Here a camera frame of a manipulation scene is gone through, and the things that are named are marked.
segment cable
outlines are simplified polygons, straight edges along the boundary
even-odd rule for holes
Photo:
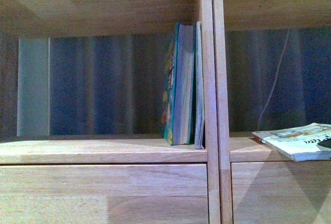
[[[276,74],[275,74],[275,78],[274,78],[274,83],[273,83],[273,87],[271,88],[271,91],[270,91],[270,94],[269,94],[269,97],[267,99],[267,102],[265,103],[264,105],[264,108],[259,116],[259,120],[258,120],[258,131],[260,131],[260,128],[261,128],[261,120],[262,120],[262,116],[265,112],[265,110],[267,109],[268,105],[269,105],[269,102],[270,102],[270,99],[271,99],[271,96],[273,95],[273,92],[275,90],[275,86],[276,86],[276,83],[277,83],[277,79],[278,79],[278,74],[279,74],[279,68],[280,68],[280,64],[283,60],[283,57],[284,57],[284,52],[285,52],[285,49],[286,49],[286,46],[288,44],[288,40],[289,40],[289,34],[290,34],[290,30],[288,29],[288,32],[286,34],[286,39],[285,39],[285,43],[284,43],[284,46],[283,46],[283,50],[281,52],[281,55],[280,55],[280,59],[279,59],[279,62],[278,62],[278,65],[277,65],[277,70],[276,70]]]

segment wood grain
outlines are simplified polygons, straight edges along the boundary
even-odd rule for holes
[[[287,161],[290,158],[252,137],[230,138],[231,162]]]
[[[0,32],[0,137],[16,135],[18,46],[17,38]]]
[[[234,223],[330,223],[331,162],[232,163]]]
[[[0,163],[207,162],[206,150],[164,139],[33,140],[0,143]]]
[[[194,8],[194,0],[0,0],[0,26],[19,37],[165,33]]]
[[[217,127],[220,166],[221,220],[231,224],[232,193],[230,171],[229,116],[227,89],[227,59],[225,55],[225,33],[223,0],[213,0],[216,93],[217,93]]]
[[[227,31],[331,25],[330,0],[224,0]]]
[[[208,223],[206,165],[2,166],[0,184],[1,223]]]
[[[205,97],[205,138],[206,149],[208,150],[209,223],[219,224],[220,191],[212,0],[200,0],[200,20]]]

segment paperback book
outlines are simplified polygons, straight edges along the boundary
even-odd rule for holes
[[[204,101],[201,23],[176,24],[166,54],[162,123],[171,145],[203,148]]]
[[[252,134],[294,161],[331,158],[331,125],[328,124],[312,123]]]

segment shelf compartment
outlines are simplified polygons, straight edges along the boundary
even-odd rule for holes
[[[168,162],[207,162],[207,151],[147,136],[17,137],[0,143],[0,164]]]

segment wooden drawer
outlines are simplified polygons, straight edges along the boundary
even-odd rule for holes
[[[0,167],[0,223],[208,223],[206,165]]]
[[[232,163],[234,223],[331,223],[331,163]]]

